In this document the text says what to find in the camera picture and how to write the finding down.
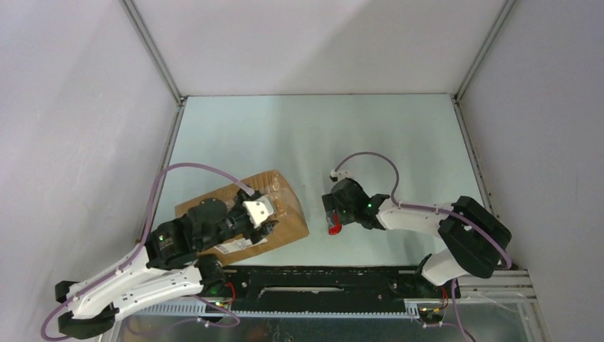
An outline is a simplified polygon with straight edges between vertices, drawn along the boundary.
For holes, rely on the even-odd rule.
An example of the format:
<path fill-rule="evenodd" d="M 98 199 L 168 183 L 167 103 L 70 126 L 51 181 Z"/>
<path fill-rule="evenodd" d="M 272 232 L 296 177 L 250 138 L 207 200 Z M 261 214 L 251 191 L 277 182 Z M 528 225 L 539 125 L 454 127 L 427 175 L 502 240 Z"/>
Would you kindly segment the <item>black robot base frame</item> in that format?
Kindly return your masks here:
<path fill-rule="evenodd" d="M 173 299 L 148 309 L 166 316 L 201 316 L 217 321 L 218 307 L 243 317 L 419 318 L 450 309 L 463 291 L 503 288 L 505 273 L 489 279 L 461 276 L 429 283 L 411 266 L 227 266 L 225 280 L 196 299 Z M 214 304 L 214 308 L 203 301 Z"/>

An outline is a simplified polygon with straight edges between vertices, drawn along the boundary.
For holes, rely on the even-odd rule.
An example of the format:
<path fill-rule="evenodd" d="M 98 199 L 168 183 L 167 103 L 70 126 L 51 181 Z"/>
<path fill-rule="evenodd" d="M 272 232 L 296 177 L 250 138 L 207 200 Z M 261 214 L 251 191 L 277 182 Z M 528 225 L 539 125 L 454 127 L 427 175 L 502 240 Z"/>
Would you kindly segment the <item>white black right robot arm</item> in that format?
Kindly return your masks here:
<path fill-rule="evenodd" d="M 415 291 L 432 298 L 443 284 L 464 275 L 489 279 L 497 266 L 511 266 L 506 248 L 511 232 L 475 199 L 461 196 L 444 204 L 396 202 L 392 196 L 369 196 L 351 178 L 337 182 L 321 197 L 328 232 L 338 234 L 345 225 L 365 229 L 407 230 L 441 239 L 445 248 L 426 256 L 414 279 Z"/>

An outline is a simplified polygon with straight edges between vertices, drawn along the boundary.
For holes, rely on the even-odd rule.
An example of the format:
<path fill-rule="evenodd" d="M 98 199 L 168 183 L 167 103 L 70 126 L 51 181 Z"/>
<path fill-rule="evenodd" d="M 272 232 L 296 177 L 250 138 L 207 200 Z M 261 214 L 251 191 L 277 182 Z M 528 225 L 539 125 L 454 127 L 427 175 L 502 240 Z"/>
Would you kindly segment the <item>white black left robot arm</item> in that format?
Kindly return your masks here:
<path fill-rule="evenodd" d="M 215 198 L 162 223 L 104 275 L 82 282 L 61 281 L 56 300 L 63 338 L 98 336 L 118 321 L 163 301 L 189 295 L 218 296 L 225 287 L 222 264 L 199 253 L 240 234 L 251 237 L 274 213 L 261 199 L 238 200 L 232 208 Z"/>

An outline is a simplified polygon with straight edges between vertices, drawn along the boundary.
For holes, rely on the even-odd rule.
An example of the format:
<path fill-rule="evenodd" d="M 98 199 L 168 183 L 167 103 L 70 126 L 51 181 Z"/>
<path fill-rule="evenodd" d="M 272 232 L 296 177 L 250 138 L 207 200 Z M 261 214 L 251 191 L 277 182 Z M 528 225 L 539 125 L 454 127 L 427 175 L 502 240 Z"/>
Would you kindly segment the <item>brown cardboard express box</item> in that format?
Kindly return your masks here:
<path fill-rule="evenodd" d="M 305 239 L 308 225 L 301 203 L 277 170 L 244 179 L 246 192 L 226 185 L 175 207 L 172 220 L 188 246 L 235 264 Z"/>

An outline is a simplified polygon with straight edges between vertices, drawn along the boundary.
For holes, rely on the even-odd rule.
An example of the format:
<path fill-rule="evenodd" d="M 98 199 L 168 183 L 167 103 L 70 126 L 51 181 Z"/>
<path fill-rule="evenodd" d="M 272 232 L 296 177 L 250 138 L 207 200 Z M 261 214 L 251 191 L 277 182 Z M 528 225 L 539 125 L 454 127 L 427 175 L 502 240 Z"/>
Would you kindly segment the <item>red black utility knife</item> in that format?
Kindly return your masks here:
<path fill-rule="evenodd" d="M 341 224 L 338 213 L 335 210 L 326 212 L 326 221 L 329 235 L 337 235 L 341 232 L 343 225 Z"/>

